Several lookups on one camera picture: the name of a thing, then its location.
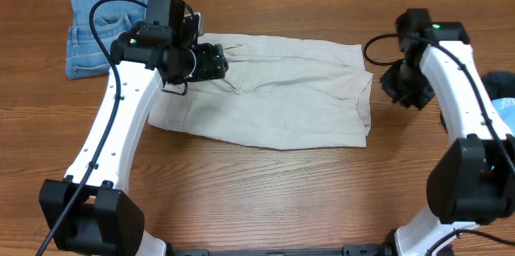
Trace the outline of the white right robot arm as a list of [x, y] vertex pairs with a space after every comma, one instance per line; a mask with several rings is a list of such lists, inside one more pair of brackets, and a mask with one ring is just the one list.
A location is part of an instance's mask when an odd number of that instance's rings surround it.
[[393, 101], [423, 108], [438, 100], [450, 147], [430, 173], [426, 206], [385, 243], [390, 255], [450, 255], [463, 233], [514, 213], [514, 135], [476, 70], [461, 23], [398, 18], [404, 59], [381, 78]]

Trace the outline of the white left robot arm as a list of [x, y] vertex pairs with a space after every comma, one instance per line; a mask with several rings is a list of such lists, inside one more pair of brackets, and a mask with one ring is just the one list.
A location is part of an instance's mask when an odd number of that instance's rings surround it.
[[62, 180], [39, 192], [50, 242], [82, 255], [171, 255], [173, 248], [145, 230], [143, 211], [129, 198], [134, 153], [165, 84], [221, 79], [229, 69], [220, 44], [197, 43], [165, 31], [123, 32], [109, 53], [105, 95], [82, 151]]

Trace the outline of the beige cotton shorts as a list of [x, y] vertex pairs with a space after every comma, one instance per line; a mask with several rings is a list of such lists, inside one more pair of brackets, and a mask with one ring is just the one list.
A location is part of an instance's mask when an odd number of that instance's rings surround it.
[[249, 147], [365, 147], [373, 75], [359, 44], [207, 33], [229, 62], [225, 78], [168, 86], [150, 111], [164, 130]]

